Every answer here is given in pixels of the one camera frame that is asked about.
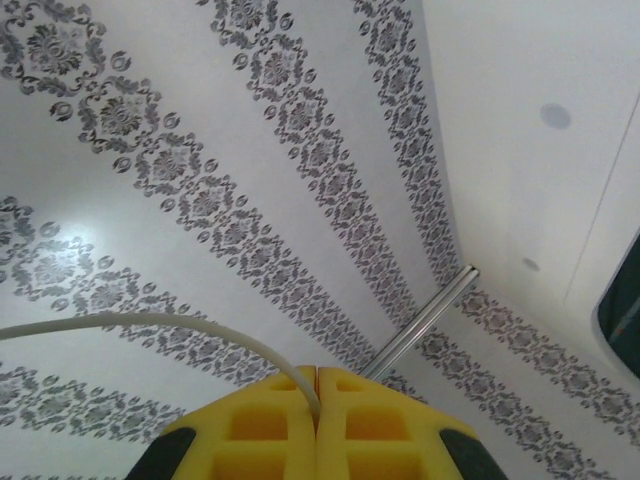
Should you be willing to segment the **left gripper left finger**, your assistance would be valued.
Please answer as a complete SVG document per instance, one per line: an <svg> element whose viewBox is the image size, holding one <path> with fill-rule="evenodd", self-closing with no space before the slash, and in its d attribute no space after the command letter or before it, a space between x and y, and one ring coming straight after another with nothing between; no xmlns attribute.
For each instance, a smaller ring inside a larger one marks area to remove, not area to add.
<svg viewBox="0 0 640 480"><path fill-rule="evenodd" d="M313 480L315 434L300 389L274 374L168 425L130 480Z"/></svg>

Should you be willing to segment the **dark panel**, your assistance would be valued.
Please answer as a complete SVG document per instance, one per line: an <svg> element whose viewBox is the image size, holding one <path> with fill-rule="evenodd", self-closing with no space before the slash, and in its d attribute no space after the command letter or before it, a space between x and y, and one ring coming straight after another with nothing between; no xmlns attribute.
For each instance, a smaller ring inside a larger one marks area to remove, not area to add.
<svg viewBox="0 0 640 480"><path fill-rule="evenodd" d="M607 344L640 379L640 237L604 294L597 319Z"/></svg>

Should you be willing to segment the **aluminium frame post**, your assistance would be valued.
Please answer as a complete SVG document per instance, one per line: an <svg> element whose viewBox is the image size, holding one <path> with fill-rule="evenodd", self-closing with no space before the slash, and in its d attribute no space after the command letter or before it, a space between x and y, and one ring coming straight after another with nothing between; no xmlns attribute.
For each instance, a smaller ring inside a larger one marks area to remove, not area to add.
<svg viewBox="0 0 640 480"><path fill-rule="evenodd" d="M381 380L412 349L458 299L476 283L480 270L469 264L462 268L420 312L377 353L360 375Z"/></svg>

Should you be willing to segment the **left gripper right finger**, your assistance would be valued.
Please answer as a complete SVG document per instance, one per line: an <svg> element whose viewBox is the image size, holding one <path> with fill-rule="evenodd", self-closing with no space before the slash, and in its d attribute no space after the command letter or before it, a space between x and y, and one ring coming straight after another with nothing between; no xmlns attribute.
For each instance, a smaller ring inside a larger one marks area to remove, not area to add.
<svg viewBox="0 0 640 480"><path fill-rule="evenodd" d="M320 368L318 480L506 480L464 422L354 373Z"/></svg>

